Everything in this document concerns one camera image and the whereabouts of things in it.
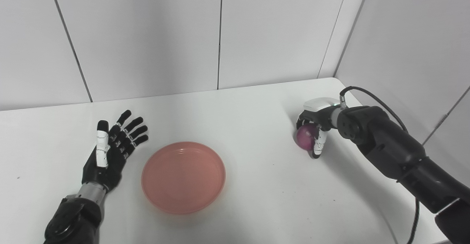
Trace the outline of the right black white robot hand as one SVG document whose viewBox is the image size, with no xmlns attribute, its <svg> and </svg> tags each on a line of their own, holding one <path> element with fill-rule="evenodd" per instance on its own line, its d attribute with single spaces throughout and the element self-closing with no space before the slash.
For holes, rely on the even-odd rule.
<svg viewBox="0 0 470 244">
<path fill-rule="evenodd" d="M 313 159 L 322 155 L 328 132 L 337 129 L 340 101 L 321 97 L 304 102 L 303 111 L 296 122 L 296 144 Z"/>
</svg>

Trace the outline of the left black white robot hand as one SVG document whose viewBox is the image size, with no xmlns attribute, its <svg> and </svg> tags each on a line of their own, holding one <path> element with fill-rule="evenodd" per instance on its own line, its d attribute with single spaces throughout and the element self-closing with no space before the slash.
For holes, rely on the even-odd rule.
<svg viewBox="0 0 470 244">
<path fill-rule="evenodd" d="M 148 127 L 144 125 L 143 117 L 127 123 L 129 117 L 131 111 L 126 110 L 112 127 L 107 120 L 97 123 L 96 146 L 83 167 L 82 184 L 98 184 L 106 192 L 119 185 L 127 159 L 148 140 Z"/>
</svg>

